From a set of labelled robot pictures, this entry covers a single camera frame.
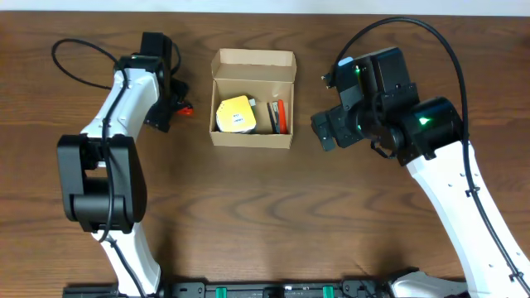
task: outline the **cardboard box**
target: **cardboard box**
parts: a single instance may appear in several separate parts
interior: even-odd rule
[[[296,60],[291,51],[221,49],[212,61],[214,88],[210,136],[216,146],[286,148],[291,146]],[[220,132],[215,112],[221,101],[239,95],[256,99],[259,134]],[[272,134],[267,103],[283,100],[288,134]]]

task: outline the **wooden surface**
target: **wooden surface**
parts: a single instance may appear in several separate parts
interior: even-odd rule
[[[106,91],[67,78],[52,44],[92,41],[115,55],[138,50],[143,31],[181,48],[177,78],[195,116],[137,141],[149,204],[143,223],[167,274],[211,281],[380,276],[408,265],[462,276],[427,197],[396,161],[367,142],[324,153],[310,116],[338,103],[320,76],[345,42],[381,16],[178,13],[0,13],[0,296],[58,296],[69,283],[115,281],[103,250],[63,213],[55,145],[78,133]],[[484,179],[513,235],[530,253],[530,20],[421,17],[455,48],[465,72],[471,140]],[[423,99],[460,109],[454,70],[435,39],[386,25],[351,55],[400,46]],[[293,50],[298,72],[291,150],[213,147],[210,62],[222,47]],[[60,60],[84,79],[111,84],[112,65],[64,46]]]

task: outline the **green connector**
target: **green connector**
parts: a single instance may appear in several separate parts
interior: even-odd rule
[[[325,286],[322,288],[322,291],[324,292],[324,298],[335,298],[335,290],[333,290],[333,286]]]
[[[215,298],[226,298],[226,288],[215,289]]]

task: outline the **box lid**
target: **box lid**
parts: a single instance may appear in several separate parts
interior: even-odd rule
[[[220,49],[212,60],[214,79],[294,82],[296,60],[289,50]]]

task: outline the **red object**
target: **red object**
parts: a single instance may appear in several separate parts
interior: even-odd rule
[[[193,108],[181,108],[180,110],[176,111],[177,114],[179,115],[186,115],[186,116],[190,116],[193,114]]]
[[[287,121],[285,118],[285,108],[283,107],[283,100],[278,99],[278,112],[280,113],[280,133],[287,134]]]

